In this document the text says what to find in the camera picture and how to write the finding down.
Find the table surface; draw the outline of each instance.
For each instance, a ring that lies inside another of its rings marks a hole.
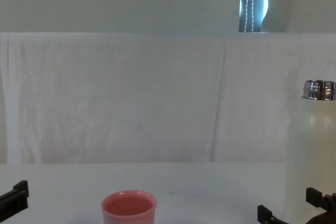
[[[0,194],[28,180],[29,208],[6,224],[99,224],[105,196],[139,189],[157,197],[156,224],[256,224],[257,206],[281,217],[281,163],[0,165]]]

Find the pink cup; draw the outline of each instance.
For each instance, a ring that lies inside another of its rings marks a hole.
[[[145,191],[119,191],[101,203],[104,224],[154,224],[156,198]]]

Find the bottle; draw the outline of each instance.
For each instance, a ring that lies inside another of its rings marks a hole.
[[[336,83],[306,81],[290,122],[285,194],[286,222],[307,223],[324,212],[306,203],[306,188],[336,193]]]

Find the white sheet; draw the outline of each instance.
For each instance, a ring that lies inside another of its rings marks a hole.
[[[0,36],[0,55],[6,55],[7,40]],[[7,157],[7,131],[6,131],[6,106],[2,75],[0,74],[0,164],[6,162]]]
[[[9,163],[210,159],[223,39],[0,38]]]
[[[336,80],[336,35],[227,38],[213,161],[284,161],[305,80]]]

